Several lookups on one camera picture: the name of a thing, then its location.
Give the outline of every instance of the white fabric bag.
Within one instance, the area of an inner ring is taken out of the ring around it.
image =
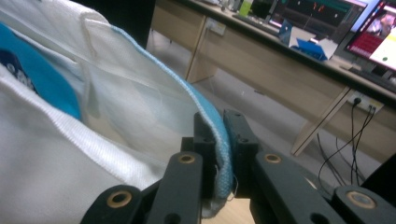
[[[0,223],[79,223],[105,189],[160,179],[200,112],[219,173],[205,216],[233,181],[215,107],[97,12],[61,0],[0,0],[0,22],[73,87],[82,121],[51,106],[0,65]]]

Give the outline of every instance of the monitor screen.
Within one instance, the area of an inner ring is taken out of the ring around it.
[[[350,29],[352,32],[356,32],[359,29],[359,27],[361,27],[361,24],[366,20],[369,14],[373,11],[373,8],[379,2],[379,0],[360,0],[360,1],[366,3],[367,7],[361,13],[355,24],[353,24],[352,29]]]
[[[346,49],[396,71],[396,4],[380,1]]]
[[[251,5],[250,15],[265,20],[272,4],[272,0],[254,0]]]
[[[270,24],[280,27],[283,20],[315,34],[341,43],[367,4],[357,0],[277,0]]]

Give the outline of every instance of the electrical cable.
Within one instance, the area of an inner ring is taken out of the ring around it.
[[[324,160],[327,160],[327,155],[326,155],[326,153],[324,152],[323,147],[322,147],[322,145],[321,145],[321,143],[320,143],[320,136],[319,136],[319,133],[317,134],[317,139],[318,139],[318,144],[319,144],[320,153],[321,153],[321,155],[322,155],[322,158],[323,158]],[[335,179],[337,180],[338,184],[339,184],[340,186],[344,186],[344,185],[346,184],[346,182],[345,182],[344,178],[341,177],[340,173],[337,171],[337,169],[335,168],[335,166],[332,165],[332,162],[331,162],[331,161],[328,161],[328,164],[327,164],[327,165],[329,166],[329,169],[332,171],[332,175],[335,177]]]
[[[365,126],[367,126],[367,124],[372,120],[374,114],[375,114],[375,107],[370,106],[369,112],[367,113],[366,119],[364,120],[362,127],[365,128]],[[355,145],[355,151],[354,151],[355,156],[356,156],[356,152],[358,151],[359,142],[361,141],[361,135],[363,134],[364,128],[361,129],[361,133],[359,134],[358,141],[356,142],[356,145]],[[358,167],[357,161],[355,161],[355,168],[356,168],[355,175],[356,175],[356,179],[357,179],[358,186],[359,186],[360,185],[359,175],[358,175],[359,167]]]
[[[335,137],[335,148],[340,149],[340,147],[338,146],[338,137]],[[341,159],[347,164],[347,166],[349,168],[352,168],[351,163],[344,157],[344,155],[341,152],[340,152],[340,156],[341,156]],[[360,179],[362,179],[363,181],[365,180],[365,177],[363,176],[363,174],[361,173],[360,170],[358,170],[358,175],[359,175]]]
[[[356,154],[354,153],[355,152],[355,137],[354,137],[354,119],[353,119],[353,110],[354,110],[354,108],[355,108],[355,106],[356,105],[358,105],[359,103],[357,102],[357,100],[355,99],[355,103],[353,104],[353,106],[352,106],[352,109],[350,110],[351,112],[351,114],[350,114],[350,119],[351,119],[351,122],[352,122],[352,128],[351,128],[351,131],[352,131],[352,158],[353,158],[353,160],[352,160],[352,167],[351,167],[351,169],[350,169],[350,184],[351,185],[353,185],[353,176],[352,176],[352,174],[353,174],[353,168],[354,168],[354,164],[355,164],[355,160],[356,160]]]
[[[323,185],[322,185],[322,182],[321,182],[321,179],[320,179],[320,174],[321,174],[321,171],[323,170],[324,165],[325,165],[333,156],[335,156],[335,155],[336,155],[337,153],[339,153],[342,149],[344,149],[346,146],[348,146],[348,144],[351,143],[353,139],[355,139],[359,134],[361,134],[361,133],[363,132],[364,128],[366,128],[367,125],[370,123],[370,121],[372,120],[373,116],[374,116],[374,113],[371,114],[371,117],[367,120],[367,122],[363,123],[361,129],[360,129],[354,136],[352,136],[352,138],[351,138],[348,142],[346,142],[342,147],[337,148],[337,150],[336,150],[332,155],[330,155],[330,156],[325,160],[325,162],[323,162],[323,163],[321,164],[321,166],[320,166],[320,168],[319,168],[319,172],[318,172],[318,182],[319,182],[320,187],[321,187],[322,189],[324,189],[327,193],[329,193],[329,192],[328,192],[325,188],[323,188]]]

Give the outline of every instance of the desk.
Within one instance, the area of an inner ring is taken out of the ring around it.
[[[191,0],[158,0],[151,27],[191,51],[189,82],[214,76],[220,68],[306,119],[291,152],[301,153],[324,128],[350,138],[347,99],[354,90],[385,106],[364,131],[360,150],[378,161],[396,152],[396,94],[339,68],[320,63],[282,45],[279,40],[222,12]],[[206,29],[208,18],[224,23],[224,35]],[[356,110],[356,127],[365,112]]]

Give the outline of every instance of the wall socket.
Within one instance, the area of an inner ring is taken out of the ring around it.
[[[356,105],[356,107],[363,109],[367,112],[370,111],[370,106],[373,108],[375,107],[375,114],[384,106],[382,103],[379,103],[377,100],[374,100],[361,92],[355,91],[347,100],[351,104],[354,104],[355,99],[360,98],[361,102]]]
[[[212,18],[208,18],[206,27],[218,35],[224,35],[226,25],[221,22],[215,21]]]

